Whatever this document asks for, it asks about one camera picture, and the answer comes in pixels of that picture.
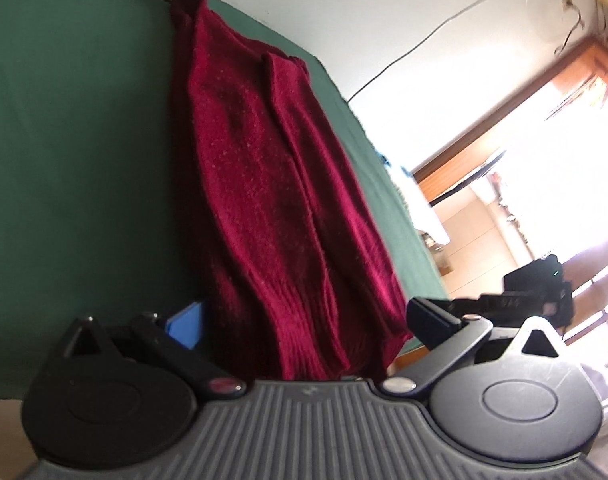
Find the green bed sheet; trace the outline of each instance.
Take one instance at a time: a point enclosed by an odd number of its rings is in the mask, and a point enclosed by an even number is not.
[[[242,34],[303,58],[408,296],[441,280],[324,67],[218,0]],[[0,397],[21,397],[74,316],[124,322],[200,294],[178,250],[162,0],[0,0]]]

